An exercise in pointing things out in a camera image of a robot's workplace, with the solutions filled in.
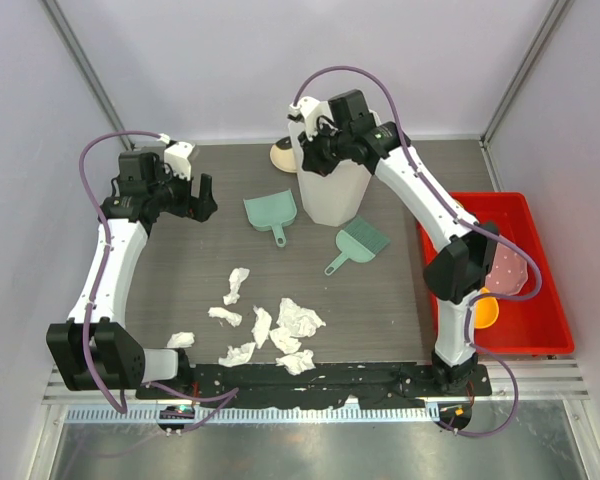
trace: black mounting plate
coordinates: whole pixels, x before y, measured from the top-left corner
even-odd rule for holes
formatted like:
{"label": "black mounting plate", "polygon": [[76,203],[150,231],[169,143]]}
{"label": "black mounting plate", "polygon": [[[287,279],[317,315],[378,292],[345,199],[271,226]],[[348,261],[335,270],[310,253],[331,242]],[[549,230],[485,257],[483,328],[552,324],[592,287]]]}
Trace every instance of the black mounting plate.
{"label": "black mounting plate", "polygon": [[[213,397],[234,388],[238,395],[227,405],[234,408],[322,410],[344,405],[350,395],[361,409],[411,408],[423,406],[419,397],[466,396],[467,391],[442,392],[433,380],[430,365],[398,363],[319,363],[316,368],[292,376],[273,364],[251,364],[226,368],[216,364],[193,367],[200,397]],[[470,377],[473,394],[491,395],[487,368],[478,365]],[[172,398],[153,388],[139,388],[141,400]]]}

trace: crumpled paper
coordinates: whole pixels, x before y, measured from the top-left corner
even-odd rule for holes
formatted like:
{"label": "crumpled paper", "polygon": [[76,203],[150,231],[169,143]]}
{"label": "crumpled paper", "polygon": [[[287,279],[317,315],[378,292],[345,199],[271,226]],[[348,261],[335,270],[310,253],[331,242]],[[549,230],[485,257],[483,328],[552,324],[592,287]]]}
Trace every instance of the crumpled paper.
{"label": "crumpled paper", "polygon": [[272,318],[264,308],[253,307],[253,312],[256,314],[256,323],[251,329],[253,333],[253,339],[256,342],[258,349],[262,348],[262,344],[267,340],[269,336],[269,329],[271,328]]}
{"label": "crumpled paper", "polygon": [[242,322],[242,315],[239,313],[233,313],[222,307],[211,307],[209,309],[209,316],[211,318],[222,318],[226,320],[232,327],[237,327]]}
{"label": "crumpled paper", "polygon": [[249,363],[255,348],[256,342],[245,343],[238,348],[233,348],[229,345],[226,358],[218,358],[218,363],[224,367],[236,367],[238,365]]}
{"label": "crumpled paper", "polygon": [[300,350],[300,345],[302,345],[298,340],[291,337],[291,332],[286,327],[271,330],[269,337],[271,337],[271,341],[276,348],[280,349],[285,355],[297,352]]}
{"label": "crumpled paper", "polygon": [[234,268],[229,275],[229,293],[222,297],[225,305],[233,305],[238,301],[240,295],[240,285],[249,277],[250,270],[248,268]]}
{"label": "crumpled paper", "polygon": [[276,365],[286,368],[291,375],[300,375],[302,372],[316,368],[313,364],[313,351],[311,350],[303,350],[276,358]]}
{"label": "crumpled paper", "polygon": [[314,310],[300,307],[290,298],[280,301],[280,314],[276,323],[286,327],[290,335],[296,338],[313,337],[318,328],[326,325]]}
{"label": "crumpled paper", "polygon": [[174,333],[167,342],[167,348],[189,348],[193,342],[194,335],[191,332]]}

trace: red tray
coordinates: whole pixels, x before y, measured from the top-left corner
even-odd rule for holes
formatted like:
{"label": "red tray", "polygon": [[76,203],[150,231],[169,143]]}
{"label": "red tray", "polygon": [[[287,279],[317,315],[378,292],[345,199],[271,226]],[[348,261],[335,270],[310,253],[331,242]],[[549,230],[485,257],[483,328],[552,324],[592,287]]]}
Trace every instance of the red tray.
{"label": "red tray", "polygon": [[[493,221],[500,233],[520,246],[533,258],[542,273],[540,293],[526,302],[499,300],[500,315],[496,323],[476,330],[478,345],[506,354],[565,355],[574,350],[569,324],[564,316],[556,286],[542,250],[529,206],[519,193],[454,193],[464,208],[480,222]],[[429,237],[418,225],[424,247],[424,260],[429,264],[436,256]],[[535,280],[529,269],[529,280],[519,295],[530,292]],[[438,306],[431,295],[434,328],[438,330]]]}

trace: wood grain surface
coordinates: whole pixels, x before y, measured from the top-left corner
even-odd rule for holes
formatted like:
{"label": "wood grain surface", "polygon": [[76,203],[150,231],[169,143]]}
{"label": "wood grain surface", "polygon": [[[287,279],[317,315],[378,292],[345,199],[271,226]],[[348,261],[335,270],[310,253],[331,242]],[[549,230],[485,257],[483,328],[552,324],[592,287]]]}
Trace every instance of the wood grain surface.
{"label": "wood grain surface", "polygon": [[[191,331],[194,362],[217,362],[228,345],[252,341],[255,315],[265,308],[274,326],[282,297],[312,308],[327,326],[303,341],[316,362],[428,360],[435,342],[415,220],[400,200],[373,178],[360,215],[391,239],[367,264],[347,262],[334,275],[324,268],[338,255],[336,228],[315,225],[302,209],[294,175],[274,168],[269,145],[202,147],[194,172],[213,176],[219,210],[203,224],[163,215],[138,262],[127,303],[126,325],[144,347],[164,347],[173,333]],[[488,191],[491,181],[477,141],[417,142],[429,169],[450,191]],[[257,232],[244,198],[290,188],[298,206],[277,248],[270,232]],[[233,328],[210,319],[224,306],[234,267],[251,269],[241,298],[228,309],[243,315]],[[270,340],[252,362],[275,362],[281,352]]]}

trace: white wall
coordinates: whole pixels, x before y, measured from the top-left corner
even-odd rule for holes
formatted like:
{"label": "white wall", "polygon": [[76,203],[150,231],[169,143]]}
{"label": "white wall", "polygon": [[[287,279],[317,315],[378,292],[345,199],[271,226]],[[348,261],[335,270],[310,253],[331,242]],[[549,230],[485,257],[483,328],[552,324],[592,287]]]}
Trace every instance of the white wall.
{"label": "white wall", "polygon": [[[0,480],[23,479],[62,322],[93,256],[97,219],[77,157],[109,131],[38,2],[0,2]],[[110,188],[119,144],[89,159]]]}
{"label": "white wall", "polygon": [[574,2],[493,154],[531,204],[600,412],[600,0]]}
{"label": "white wall", "polygon": [[[409,134],[481,134],[551,0],[61,0],[129,127],[198,140],[285,132],[286,108],[333,64],[386,81]],[[328,98],[366,79],[332,74]]]}

